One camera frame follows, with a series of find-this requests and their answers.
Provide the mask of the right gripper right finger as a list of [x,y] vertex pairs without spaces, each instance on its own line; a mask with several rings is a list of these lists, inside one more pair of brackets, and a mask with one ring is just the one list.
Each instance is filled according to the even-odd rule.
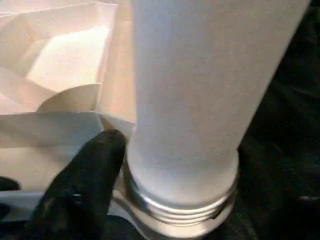
[[238,190],[262,240],[320,238],[319,180],[308,179],[278,147],[246,136],[238,148]]

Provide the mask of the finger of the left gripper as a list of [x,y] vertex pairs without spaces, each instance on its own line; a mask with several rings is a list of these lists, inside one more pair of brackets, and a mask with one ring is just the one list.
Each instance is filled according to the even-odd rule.
[[21,189],[20,184],[11,178],[0,177],[0,191],[19,191]]
[[0,203],[0,221],[3,221],[7,217],[7,215],[11,212],[11,206],[5,203]]

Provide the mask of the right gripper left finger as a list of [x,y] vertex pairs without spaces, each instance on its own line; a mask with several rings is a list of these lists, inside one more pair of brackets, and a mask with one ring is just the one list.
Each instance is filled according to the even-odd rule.
[[29,220],[29,239],[102,239],[125,148],[124,135],[115,129],[87,141],[41,197]]

